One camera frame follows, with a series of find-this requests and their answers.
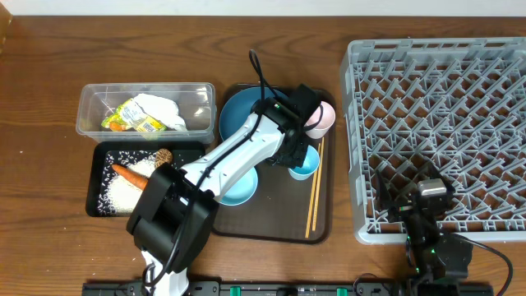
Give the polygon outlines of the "orange carrot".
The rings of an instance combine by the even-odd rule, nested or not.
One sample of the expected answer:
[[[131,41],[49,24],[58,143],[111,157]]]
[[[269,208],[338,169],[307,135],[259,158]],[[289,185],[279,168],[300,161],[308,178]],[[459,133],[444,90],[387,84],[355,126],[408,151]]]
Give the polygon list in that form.
[[[144,190],[148,183],[148,179],[146,177],[134,171],[131,171],[130,169],[127,169],[119,164],[112,164],[112,169],[117,174],[125,178],[130,184],[141,190]]]

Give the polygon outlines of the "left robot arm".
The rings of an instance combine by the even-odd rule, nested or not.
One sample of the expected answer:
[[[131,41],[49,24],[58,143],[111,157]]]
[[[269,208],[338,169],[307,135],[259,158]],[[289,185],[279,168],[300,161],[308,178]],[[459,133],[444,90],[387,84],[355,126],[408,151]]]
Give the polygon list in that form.
[[[243,125],[209,154],[175,169],[158,167],[127,221],[146,261],[145,295],[181,295],[187,268],[206,245],[226,192],[250,169],[274,159],[294,168],[307,152],[307,122],[319,99],[268,97],[256,102]]]

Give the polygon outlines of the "white napkin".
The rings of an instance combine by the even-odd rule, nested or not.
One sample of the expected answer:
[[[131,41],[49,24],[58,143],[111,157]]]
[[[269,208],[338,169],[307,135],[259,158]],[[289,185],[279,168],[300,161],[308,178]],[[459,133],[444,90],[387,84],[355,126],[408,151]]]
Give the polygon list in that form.
[[[179,115],[179,107],[174,101],[148,94],[139,94],[133,99],[146,114],[164,126],[174,131],[187,131],[187,125]]]

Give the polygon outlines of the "light blue rice bowl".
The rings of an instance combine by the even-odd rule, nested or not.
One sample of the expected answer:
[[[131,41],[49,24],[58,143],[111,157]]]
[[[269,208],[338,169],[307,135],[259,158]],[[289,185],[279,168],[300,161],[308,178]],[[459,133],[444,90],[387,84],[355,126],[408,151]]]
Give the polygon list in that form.
[[[258,182],[258,174],[253,167],[225,193],[219,203],[223,206],[239,206],[245,203],[255,194]]]

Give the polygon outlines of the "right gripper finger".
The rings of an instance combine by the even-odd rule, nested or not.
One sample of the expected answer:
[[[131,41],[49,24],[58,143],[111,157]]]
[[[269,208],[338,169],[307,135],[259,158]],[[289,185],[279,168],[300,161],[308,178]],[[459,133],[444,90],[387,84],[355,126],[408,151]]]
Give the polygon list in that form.
[[[454,193],[453,185],[439,173],[438,169],[433,163],[429,163],[427,165],[427,169],[428,169],[428,174],[430,177],[429,179],[440,178],[446,185],[447,193]]]
[[[380,210],[388,210],[391,207],[391,197],[379,170],[376,175],[376,199]]]

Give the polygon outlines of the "brown textured food piece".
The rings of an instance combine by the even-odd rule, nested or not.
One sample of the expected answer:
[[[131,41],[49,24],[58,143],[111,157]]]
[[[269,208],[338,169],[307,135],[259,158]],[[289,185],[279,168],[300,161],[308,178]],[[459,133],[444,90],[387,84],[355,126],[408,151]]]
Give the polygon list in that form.
[[[163,164],[171,164],[173,162],[173,154],[168,149],[160,149],[155,153],[155,168],[157,169]]]

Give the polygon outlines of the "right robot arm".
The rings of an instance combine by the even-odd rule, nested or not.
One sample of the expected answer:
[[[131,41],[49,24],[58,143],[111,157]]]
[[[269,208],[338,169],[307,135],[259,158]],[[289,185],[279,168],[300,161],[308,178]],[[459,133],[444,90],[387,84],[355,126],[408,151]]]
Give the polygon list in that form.
[[[420,181],[408,197],[392,197],[376,172],[376,196],[388,221],[406,228],[406,254],[417,274],[409,277],[398,294],[459,295],[459,281],[468,277],[473,246],[440,231],[436,217],[450,207],[455,189],[433,164],[428,179]]]

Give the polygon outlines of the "yellow green snack wrapper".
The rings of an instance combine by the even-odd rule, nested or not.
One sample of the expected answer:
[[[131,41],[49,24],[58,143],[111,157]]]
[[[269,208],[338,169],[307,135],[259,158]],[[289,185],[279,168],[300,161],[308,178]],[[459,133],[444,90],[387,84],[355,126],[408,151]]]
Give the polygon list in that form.
[[[164,124],[147,114],[134,99],[120,104],[112,115],[103,120],[101,127],[113,132],[130,129],[136,132],[162,132],[167,129]]]

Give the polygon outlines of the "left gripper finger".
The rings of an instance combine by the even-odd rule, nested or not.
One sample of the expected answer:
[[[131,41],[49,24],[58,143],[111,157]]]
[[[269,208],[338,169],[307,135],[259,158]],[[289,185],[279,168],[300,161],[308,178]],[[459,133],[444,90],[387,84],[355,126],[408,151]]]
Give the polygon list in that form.
[[[291,155],[289,156],[289,168],[294,169],[303,166],[303,163],[306,159],[308,146],[308,143],[304,139],[300,140],[295,145]]]
[[[289,168],[291,165],[291,153],[289,151],[278,151],[271,157],[265,159],[265,162],[269,165],[279,165]]]

